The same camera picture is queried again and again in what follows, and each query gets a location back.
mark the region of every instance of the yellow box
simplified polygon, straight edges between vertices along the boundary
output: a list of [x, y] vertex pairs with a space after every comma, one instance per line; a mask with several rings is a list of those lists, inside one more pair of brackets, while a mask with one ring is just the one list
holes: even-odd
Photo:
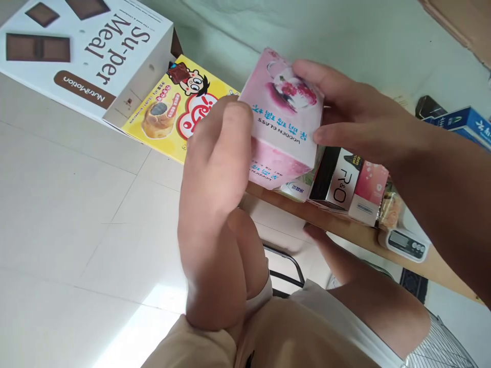
[[196, 124], [226, 95], [239, 93], [181, 55], [122, 129], [183, 164]]

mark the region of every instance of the cup image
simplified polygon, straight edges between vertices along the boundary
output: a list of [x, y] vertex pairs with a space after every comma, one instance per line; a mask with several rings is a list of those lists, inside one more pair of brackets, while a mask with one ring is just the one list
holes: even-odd
[[316, 93], [293, 73], [290, 65], [274, 60], [266, 66], [266, 70], [273, 79], [276, 92], [295, 112], [317, 104]]
[[154, 102], [145, 111], [142, 130], [150, 139], [163, 139], [174, 128], [175, 115], [168, 116], [167, 105], [163, 102]]

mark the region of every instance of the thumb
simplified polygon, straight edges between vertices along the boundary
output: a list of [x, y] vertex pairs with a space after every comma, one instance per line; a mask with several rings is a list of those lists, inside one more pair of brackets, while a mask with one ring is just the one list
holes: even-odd
[[317, 129], [314, 141], [321, 146], [343, 147], [354, 154], [362, 154], [372, 135], [369, 124], [335, 123]]
[[211, 159], [230, 166], [251, 163], [251, 132], [253, 115], [249, 105], [230, 102], [224, 110], [220, 137]]
[[347, 112], [356, 93], [356, 82], [336, 69], [309, 60], [297, 60], [293, 71], [307, 82], [315, 85], [326, 101]]

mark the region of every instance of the bread image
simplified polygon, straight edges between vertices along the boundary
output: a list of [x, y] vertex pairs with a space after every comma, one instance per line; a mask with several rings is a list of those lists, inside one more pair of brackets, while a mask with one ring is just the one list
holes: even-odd
[[142, 129], [147, 137], [163, 139], [172, 132], [175, 116], [169, 118], [166, 113], [167, 105], [163, 102], [154, 102], [148, 107], [142, 122]]

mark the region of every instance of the digital scale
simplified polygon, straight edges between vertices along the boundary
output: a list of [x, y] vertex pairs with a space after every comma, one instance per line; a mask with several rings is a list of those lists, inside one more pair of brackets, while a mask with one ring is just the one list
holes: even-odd
[[431, 241], [413, 214], [404, 204], [394, 230], [380, 230], [378, 242], [381, 246], [411, 261], [421, 263], [426, 259]]

